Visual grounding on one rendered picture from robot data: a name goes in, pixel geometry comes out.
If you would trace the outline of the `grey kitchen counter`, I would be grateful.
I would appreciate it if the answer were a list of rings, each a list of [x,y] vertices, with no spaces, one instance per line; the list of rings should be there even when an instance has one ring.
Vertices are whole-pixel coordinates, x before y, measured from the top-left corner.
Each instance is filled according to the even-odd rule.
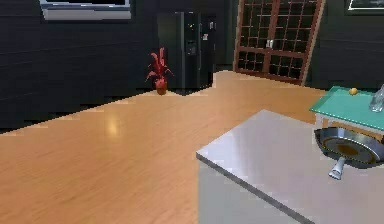
[[[384,164],[331,178],[316,129],[262,110],[198,150],[198,224],[384,224]]]

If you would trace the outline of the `clear glass bottle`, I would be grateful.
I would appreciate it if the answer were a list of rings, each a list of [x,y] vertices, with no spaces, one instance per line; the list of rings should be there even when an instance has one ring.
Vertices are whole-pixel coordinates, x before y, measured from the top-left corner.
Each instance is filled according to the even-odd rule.
[[[384,84],[372,97],[369,109],[372,112],[381,112],[384,109]]]

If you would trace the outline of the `red house plant in pot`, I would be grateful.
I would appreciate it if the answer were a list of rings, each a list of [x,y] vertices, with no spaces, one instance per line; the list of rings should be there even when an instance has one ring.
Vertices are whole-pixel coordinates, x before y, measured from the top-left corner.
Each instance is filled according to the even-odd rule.
[[[159,95],[165,95],[168,89],[166,75],[173,75],[173,72],[168,68],[165,60],[165,48],[161,47],[157,53],[150,54],[152,62],[148,65],[149,72],[146,80],[153,79],[153,84]]]

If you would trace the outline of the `black fridge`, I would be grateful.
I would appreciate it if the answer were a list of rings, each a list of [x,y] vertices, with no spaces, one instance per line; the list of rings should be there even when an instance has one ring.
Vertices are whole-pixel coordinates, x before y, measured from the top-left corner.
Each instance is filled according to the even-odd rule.
[[[168,12],[157,15],[159,45],[173,72],[168,89],[189,95],[213,84],[216,15]]]

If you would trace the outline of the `brown lattice door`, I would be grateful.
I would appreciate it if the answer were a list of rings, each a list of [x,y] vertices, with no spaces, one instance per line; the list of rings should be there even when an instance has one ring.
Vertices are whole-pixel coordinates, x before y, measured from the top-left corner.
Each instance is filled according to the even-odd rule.
[[[233,69],[303,85],[325,0],[239,0]],[[267,40],[274,40],[267,48]]]

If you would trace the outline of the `green glass top table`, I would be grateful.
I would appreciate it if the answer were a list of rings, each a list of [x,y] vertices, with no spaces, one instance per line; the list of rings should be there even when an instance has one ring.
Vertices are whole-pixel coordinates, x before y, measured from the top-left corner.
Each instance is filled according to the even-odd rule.
[[[328,125],[333,122],[342,123],[371,132],[379,139],[384,137],[384,109],[381,112],[370,110],[370,102],[374,94],[358,91],[349,93],[349,88],[333,86],[310,108],[315,114],[316,126],[323,127],[325,119]]]

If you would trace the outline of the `silver frying pan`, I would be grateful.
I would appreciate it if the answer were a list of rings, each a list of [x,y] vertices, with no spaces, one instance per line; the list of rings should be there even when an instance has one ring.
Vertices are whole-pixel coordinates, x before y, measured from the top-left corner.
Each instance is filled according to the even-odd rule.
[[[336,161],[328,175],[340,180],[344,165],[367,169],[384,164],[384,144],[376,138],[342,127],[314,130],[322,153]]]

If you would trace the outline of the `framed wall picture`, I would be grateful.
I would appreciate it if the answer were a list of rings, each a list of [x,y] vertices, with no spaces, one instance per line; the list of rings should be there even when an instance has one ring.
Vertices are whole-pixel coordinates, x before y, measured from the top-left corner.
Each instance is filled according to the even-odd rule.
[[[384,0],[349,0],[346,12],[350,15],[384,15]]]

